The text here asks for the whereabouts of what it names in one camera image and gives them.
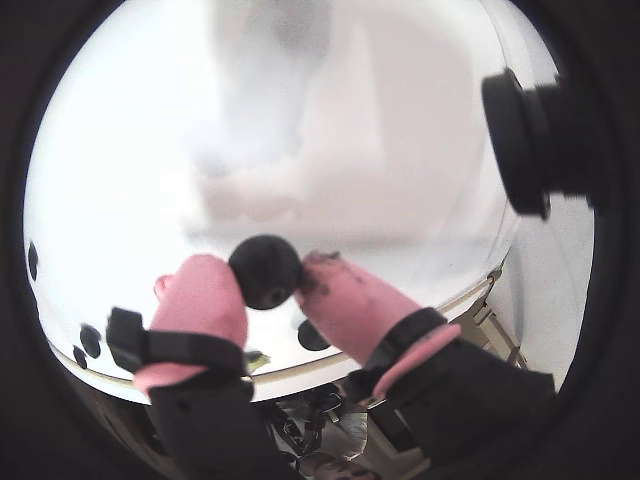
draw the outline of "white curved surface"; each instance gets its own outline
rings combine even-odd
[[[32,155],[25,251],[50,343],[73,358],[114,305],[148,326],[159,275],[263,232],[339,250],[425,305],[455,297],[515,229],[480,98],[503,68],[478,2],[124,3]],[[299,346],[303,318],[293,301],[250,312],[249,346],[272,359],[257,373],[337,353]],[[104,344],[88,360],[130,378]]]

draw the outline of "circular hole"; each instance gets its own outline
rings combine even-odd
[[[80,343],[91,358],[100,356],[100,333],[90,325],[83,325],[80,330]]]
[[[73,347],[73,356],[76,359],[77,364],[80,365],[80,368],[86,370],[87,356],[80,347]]]
[[[27,260],[29,263],[29,274],[31,275],[31,279],[35,282],[36,277],[38,276],[38,252],[33,242],[29,244]]]

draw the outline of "black hole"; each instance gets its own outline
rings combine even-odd
[[[100,333],[91,325],[83,325],[80,330],[80,343],[91,358],[100,356]]]
[[[35,282],[38,276],[38,252],[36,246],[31,242],[29,244],[29,252],[27,254],[27,261],[29,263],[29,274],[31,279]]]
[[[191,411],[191,405],[185,400],[178,400],[178,410],[183,413],[189,413]]]
[[[83,370],[86,370],[87,356],[84,354],[84,352],[80,347],[73,347],[73,356],[75,357],[78,365],[80,365],[80,368],[82,368]]]

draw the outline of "black wrist strap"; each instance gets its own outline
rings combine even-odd
[[[370,397],[382,375],[417,340],[446,323],[447,319],[431,307],[417,310],[399,321],[380,341],[364,368],[348,375],[344,389],[349,399],[360,402]]]
[[[107,344],[116,365],[135,373],[145,365],[201,365],[237,377],[247,375],[244,352],[224,338],[197,333],[146,331],[142,315],[114,308],[107,326]]]

